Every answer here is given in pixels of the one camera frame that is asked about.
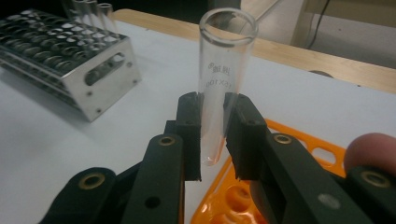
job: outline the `test tube rack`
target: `test tube rack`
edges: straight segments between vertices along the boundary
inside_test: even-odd
[[[0,65],[78,109],[88,121],[141,80],[128,36],[36,9],[0,20]]]

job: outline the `white tabletop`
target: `white tabletop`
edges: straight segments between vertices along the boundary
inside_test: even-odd
[[[198,43],[119,22],[143,80],[89,123],[75,109],[0,69],[0,223],[37,223],[65,183],[93,166],[116,174],[198,89]],[[265,118],[340,147],[371,132],[396,135],[396,95],[251,58],[241,93]],[[186,184],[186,223],[227,158]]]

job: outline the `glass test tube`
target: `glass test tube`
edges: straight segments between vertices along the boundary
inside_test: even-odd
[[[200,21],[201,163],[213,165],[258,33],[254,18],[235,8],[206,12]]]
[[[109,3],[98,4],[98,12],[103,30],[106,33],[105,41],[107,43],[119,41],[119,31],[114,21],[113,6]]]
[[[73,0],[75,9],[79,16],[79,21],[86,24],[82,33],[87,36],[84,42],[89,45],[92,52],[100,50],[105,44],[102,38],[104,34],[98,32],[97,27],[101,27],[96,0]]]
[[[78,44],[84,48],[84,54],[80,52],[75,55],[75,59],[79,60],[92,54],[91,37],[85,33],[87,30],[86,24],[81,22],[78,10],[74,0],[62,0],[62,6],[70,24],[65,24],[66,27],[70,27],[71,30],[77,35]]]

